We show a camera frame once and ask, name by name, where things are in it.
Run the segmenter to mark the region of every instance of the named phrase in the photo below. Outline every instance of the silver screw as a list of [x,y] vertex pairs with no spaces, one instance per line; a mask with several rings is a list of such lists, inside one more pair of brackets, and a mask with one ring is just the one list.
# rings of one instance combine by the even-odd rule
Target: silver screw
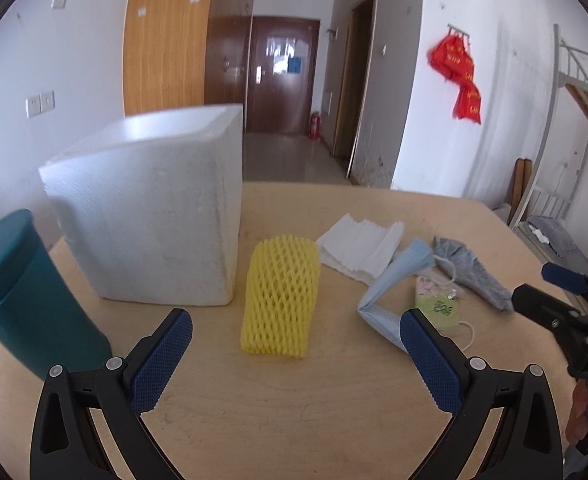
[[530,373],[535,377],[542,377],[543,376],[543,368],[538,365],[530,366]]
[[472,357],[469,360],[469,365],[474,368],[474,370],[485,370],[487,363],[483,361],[480,357]]
[[118,370],[122,364],[123,359],[121,359],[120,357],[112,357],[111,359],[107,359],[105,367],[108,370]]
[[61,365],[54,365],[50,368],[50,377],[58,377],[63,373],[63,367]]

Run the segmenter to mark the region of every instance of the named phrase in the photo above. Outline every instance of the human hand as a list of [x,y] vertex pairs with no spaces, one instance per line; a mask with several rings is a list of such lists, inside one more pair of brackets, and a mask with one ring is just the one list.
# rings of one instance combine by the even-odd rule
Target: human hand
[[567,441],[576,446],[580,440],[587,436],[588,420],[585,415],[588,402],[587,382],[581,379],[576,384],[574,392],[572,393],[572,409],[567,421],[567,428],[565,429],[565,437]]

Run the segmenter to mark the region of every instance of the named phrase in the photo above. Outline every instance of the blue face mask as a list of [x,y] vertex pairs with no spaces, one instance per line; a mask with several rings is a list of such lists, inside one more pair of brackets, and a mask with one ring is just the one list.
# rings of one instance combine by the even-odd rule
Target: blue face mask
[[397,252],[388,268],[370,286],[359,303],[360,316],[389,342],[407,352],[401,341],[399,329],[401,318],[375,304],[390,288],[413,274],[422,272],[436,264],[432,248],[423,240],[416,239],[402,252]]

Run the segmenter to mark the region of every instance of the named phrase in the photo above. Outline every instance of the fire extinguisher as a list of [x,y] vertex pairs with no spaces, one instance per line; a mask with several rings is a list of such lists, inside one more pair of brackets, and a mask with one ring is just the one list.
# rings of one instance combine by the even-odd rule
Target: fire extinguisher
[[312,114],[312,123],[309,127],[309,139],[318,140],[321,135],[321,114],[314,112]]

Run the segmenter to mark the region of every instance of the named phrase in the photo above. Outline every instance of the tile floor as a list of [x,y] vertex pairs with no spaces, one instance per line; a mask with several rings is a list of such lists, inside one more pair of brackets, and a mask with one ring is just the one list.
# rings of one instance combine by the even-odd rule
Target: tile floor
[[247,134],[244,180],[348,185],[345,172],[319,140],[304,136]]

